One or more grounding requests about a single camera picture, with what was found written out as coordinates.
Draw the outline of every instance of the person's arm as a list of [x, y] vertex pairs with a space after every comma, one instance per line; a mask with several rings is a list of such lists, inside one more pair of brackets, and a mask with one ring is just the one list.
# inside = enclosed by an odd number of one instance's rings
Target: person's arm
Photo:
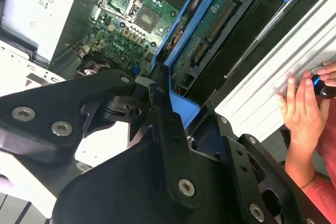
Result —
[[328, 118], [330, 101], [321, 100], [318, 106], [309, 72], [304, 73], [297, 91], [295, 86], [295, 78], [290, 77], [286, 99], [281, 94], [278, 98], [283, 120], [291, 131], [285, 170], [305, 190], [321, 179], [311, 159]]

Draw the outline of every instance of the motherboard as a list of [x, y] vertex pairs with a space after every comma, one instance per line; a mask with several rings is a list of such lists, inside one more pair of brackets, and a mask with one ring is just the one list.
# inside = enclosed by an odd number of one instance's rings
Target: motherboard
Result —
[[121, 67], [147, 76], [151, 60], [185, 0], [102, 0], [86, 44]]

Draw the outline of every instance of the hole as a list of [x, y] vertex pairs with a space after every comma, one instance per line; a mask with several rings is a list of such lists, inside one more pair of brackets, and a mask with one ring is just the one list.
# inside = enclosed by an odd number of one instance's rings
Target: hole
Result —
[[183, 183], [183, 187], [184, 189], [186, 189], [186, 191], [190, 191], [190, 185], [188, 185], [187, 183]]
[[264, 179], [265, 179], [265, 171], [263, 170], [263, 168], [257, 163], [257, 161], [252, 158], [248, 153], [248, 158], [250, 160], [251, 163], [251, 167], [252, 167], [252, 171], [254, 173], [254, 176], [257, 179], [257, 183], [261, 183]]
[[269, 213], [273, 217], [278, 216], [281, 213], [281, 205], [276, 194], [272, 190], [267, 189], [261, 196]]
[[241, 165], [240, 167], [244, 172], [247, 172], [247, 168], [245, 166]]
[[186, 73], [181, 81], [181, 85], [188, 88], [193, 83], [194, 80], [195, 77], [193, 77], [191, 74]]
[[141, 110], [135, 108], [130, 111], [130, 116], [135, 118], [141, 114]]
[[57, 126], [57, 129], [60, 131], [66, 131], [68, 129], [68, 127], [66, 127], [65, 125], [59, 125]]
[[220, 160], [222, 160], [222, 156], [219, 152], [217, 152], [215, 155], [214, 155], [215, 158], [218, 158]]
[[19, 111], [18, 114], [19, 116], [24, 116], [26, 118], [30, 116], [29, 111], [26, 111], [26, 110]]
[[254, 214], [260, 218], [261, 217], [261, 212], [259, 211], [259, 209], [254, 209]]

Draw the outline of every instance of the black metal bracket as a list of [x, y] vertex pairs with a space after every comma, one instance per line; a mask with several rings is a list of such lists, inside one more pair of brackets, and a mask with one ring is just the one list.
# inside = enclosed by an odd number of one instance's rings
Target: black metal bracket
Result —
[[[67, 161], [87, 135], [83, 126], [100, 103], [106, 97], [131, 95], [134, 88], [128, 74], [111, 70], [1, 97], [0, 148], [43, 163]], [[57, 122], [66, 124], [55, 126]]]

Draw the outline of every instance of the finger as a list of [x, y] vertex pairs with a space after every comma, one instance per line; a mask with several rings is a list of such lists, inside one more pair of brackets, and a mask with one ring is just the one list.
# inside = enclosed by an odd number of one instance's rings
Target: finger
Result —
[[277, 94], [277, 98], [279, 100], [281, 114], [282, 116], [285, 116], [287, 113], [287, 103], [286, 103], [285, 97], [279, 93]]
[[303, 78], [299, 84], [299, 88], [296, 91], [295, 98], [295, 109], [301, 114], [306, 114], [305, 108], [305, 87], [306, 87], [306, 78]]
[[336, 87], [336, 79], [326, 80], [324, 82], [327, 86]]
[[327, 61], [327, 62], [323, 63], [324, 66], [330, 66], [332, 64], [335, 64], [335, 61]]
[[330, 100], [322, 99], [319, 104], [319, 108], [323, 118], [326, 120], [329, 114]]
[[305, 95], [304, 95], [304, 104], [306, 107], [306, 114], [309, 117], [313, 117], [319, 111], [319, 107], [317, 106], [317, 101], [315, 98], [315, 92], [313, 87], [313, 82], [311, 79], [305, 80]]
[[327, 64], [327, 66], [325, 66], [324, 68], [320, 68], [316, 71], [316, 73], [321, 76], [322, 74], [327, 74], [327, 73], [332, 73], [336, 71], [336, 63], [333, 62], [333, 64], [329, 63]]
[[312, 78], [312, 74], [311, 74], [310, 71], [306, 71], [306, 72], [303, 73], [303, 77], [304, 77], [304, 78], [310, 78], [310, 79], [311, 79], [311, 78]]
[[330, 80], [330, 79], [336, 79], [336, 72], [322, 74], [320, 76], [322, 81]]
[[287, 85], [287, 113], [295, 112], [295, 78], [289, 77]]

